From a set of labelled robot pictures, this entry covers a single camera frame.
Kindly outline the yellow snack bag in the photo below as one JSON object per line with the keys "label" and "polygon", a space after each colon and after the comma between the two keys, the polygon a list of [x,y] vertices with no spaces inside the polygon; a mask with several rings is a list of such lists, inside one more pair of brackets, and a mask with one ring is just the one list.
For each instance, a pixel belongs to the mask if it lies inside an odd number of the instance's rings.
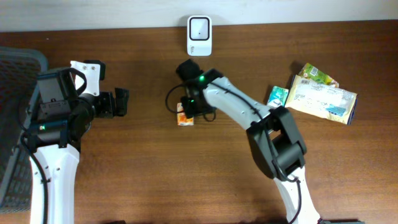
{"label": "yellow snack bag", "polygon": [[357,99],[356,93],[296,75],[285,107],[330,121],[351,124]]}

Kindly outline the orange Kleenex tissue pack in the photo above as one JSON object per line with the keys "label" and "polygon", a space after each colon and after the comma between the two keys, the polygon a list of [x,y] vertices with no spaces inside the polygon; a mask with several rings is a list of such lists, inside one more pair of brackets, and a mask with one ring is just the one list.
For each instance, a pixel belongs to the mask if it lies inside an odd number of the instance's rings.
{"label": "orange Kleenex tissue pack", "polygon": [[183,112],[182,103],[177,104],[177,125],[178,126],[193,126],[194,119],[187,118],[186,114]]}

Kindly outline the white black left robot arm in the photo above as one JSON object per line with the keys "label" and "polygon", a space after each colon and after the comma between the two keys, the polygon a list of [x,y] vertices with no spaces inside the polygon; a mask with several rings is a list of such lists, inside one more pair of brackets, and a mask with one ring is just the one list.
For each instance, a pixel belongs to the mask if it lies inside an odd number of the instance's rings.
{"label": "white black left robot arm", "polygon": [[88,90],[91,80],[72,67],[37,77],[39,102],[20,142],[32,169],[31,223],[73,223],[81,138],[95,118],[125,116],[129,90]]}

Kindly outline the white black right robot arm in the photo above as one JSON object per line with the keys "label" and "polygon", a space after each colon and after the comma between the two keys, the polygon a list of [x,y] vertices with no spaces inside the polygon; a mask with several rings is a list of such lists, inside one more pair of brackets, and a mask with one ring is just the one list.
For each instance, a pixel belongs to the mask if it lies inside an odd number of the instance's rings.
{"label": "white black right robot arm", "polygon": [[182,106],[187,117],[220,110],[245,130],[254,162],[278,188],[287,222],[323,223],[305,177],[307,147],[290,111],[252,99],[221,72],[205,72],[193,60],[181,63],[176,73],[186,92]]}

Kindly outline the green tea drink carton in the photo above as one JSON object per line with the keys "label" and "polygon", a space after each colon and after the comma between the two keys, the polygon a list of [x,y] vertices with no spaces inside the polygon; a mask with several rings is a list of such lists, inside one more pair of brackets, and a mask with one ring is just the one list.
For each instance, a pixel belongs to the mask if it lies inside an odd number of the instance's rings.
{"label": "green tea drink carton", "polygon": [[311,65],[310,63],[306,63],[298,75],[301,77],[304,77],[306,79],[313,80],[316,83],[328,85],[328,86],[335,87],[335,88],[338,88],[340,85],[331,76],[323,73],[321,70],[319,70],[317,67]]}

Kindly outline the teal Kleenex tissue pack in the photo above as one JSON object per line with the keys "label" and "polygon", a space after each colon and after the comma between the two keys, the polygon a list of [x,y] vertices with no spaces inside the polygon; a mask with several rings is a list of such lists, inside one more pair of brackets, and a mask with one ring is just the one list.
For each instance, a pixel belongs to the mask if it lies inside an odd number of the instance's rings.
{"label": "teal Kleenex tissue pack", "polygon": [[277,108],[279,106],[285,106],[287,97],[289,95],[289,90],[286,88],[281,88],[279,86],[273,86],[269,99],[267,101],[267,106],[272,108]]}

